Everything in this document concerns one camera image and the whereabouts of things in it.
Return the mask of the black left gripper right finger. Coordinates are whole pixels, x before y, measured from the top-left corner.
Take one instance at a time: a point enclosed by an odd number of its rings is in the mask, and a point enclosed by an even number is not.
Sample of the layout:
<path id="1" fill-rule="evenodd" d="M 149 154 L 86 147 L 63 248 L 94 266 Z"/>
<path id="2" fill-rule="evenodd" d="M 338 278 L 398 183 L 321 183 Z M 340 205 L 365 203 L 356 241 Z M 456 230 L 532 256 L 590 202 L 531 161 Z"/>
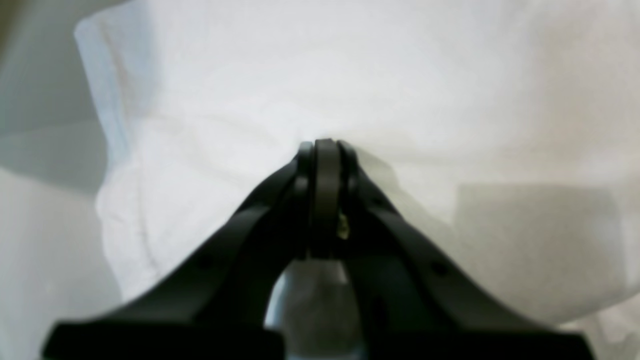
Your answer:
<path id="1" fill-rule="evenodd" d="M 340 260 L 368 360 L 592 360 L 580 333 L 551 330 L 481 289 L 409 224 L 344 141 L 312 151 L 312 255 Z"/>

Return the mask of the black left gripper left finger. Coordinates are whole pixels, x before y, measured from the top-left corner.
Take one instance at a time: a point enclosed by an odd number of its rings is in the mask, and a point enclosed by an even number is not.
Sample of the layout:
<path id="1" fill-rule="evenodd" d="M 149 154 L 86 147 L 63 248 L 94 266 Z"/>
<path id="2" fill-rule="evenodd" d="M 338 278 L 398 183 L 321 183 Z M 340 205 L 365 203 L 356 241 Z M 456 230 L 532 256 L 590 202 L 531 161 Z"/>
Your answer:
<path id="1" fill-rule="evenodd" d="M 92 320 L 59 322 L 45 360 L 284 360 L 265 328 L 273 289 L 307 254 L 314 145 L 256 187 L 229 220 L 153 288 Z"/>

